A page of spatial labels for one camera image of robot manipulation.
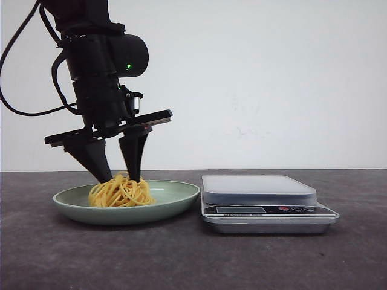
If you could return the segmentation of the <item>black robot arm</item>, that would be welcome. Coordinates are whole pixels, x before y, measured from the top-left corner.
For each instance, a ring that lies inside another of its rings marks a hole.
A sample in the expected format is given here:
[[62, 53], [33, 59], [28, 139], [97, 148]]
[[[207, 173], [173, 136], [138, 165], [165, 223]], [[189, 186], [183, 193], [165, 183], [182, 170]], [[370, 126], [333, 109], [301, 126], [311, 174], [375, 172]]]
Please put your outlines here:
[[111, 179], [105, 155], [105, 141], [117, 136], [131, 179], [140, 179], [141, 157], [153, 125], [170, 121], [168, 109], [140, 115], [143, 94], [120, 84], [122, 77], [137, 77], [149, 62], [146, 44], [126, 34], [125, 26], [109, 18], [106, 1], [41, 1], [40, 15], [54, 16], [55, 26], [48, 27], [62, 50], [51, 68], [57, 76], [66, 63], [76, 95], [69, 110], [81, 115], [84, 126], [52, 136], [45, 142], [80, 162], [99, 182]]

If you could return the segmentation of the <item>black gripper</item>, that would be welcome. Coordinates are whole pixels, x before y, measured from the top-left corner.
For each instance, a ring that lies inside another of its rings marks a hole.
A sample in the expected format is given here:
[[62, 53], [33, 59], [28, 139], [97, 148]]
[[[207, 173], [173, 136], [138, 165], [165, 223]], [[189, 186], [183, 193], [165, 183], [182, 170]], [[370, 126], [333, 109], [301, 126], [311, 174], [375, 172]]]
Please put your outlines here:
[[[143, 94], [130, 91], [115, 78], [76, 80], [73, 88], [84, 127], [47, 136], [45, 144], [53, 147], [63, 145], [64, 151], [81, 163], [99, 183], [112, 179], [105, 155], [105, 140], [89, 139], [110, 138], [126, 129], [171, 121], [172, 111], [169, 109], [139, 115]], [[127, 131], [119, 138], [129, 177], [136, 182], [140, 182], [141, 159], [148, 133], [147, 130]], [[73, 138], [86, 140], [68, 141]]]

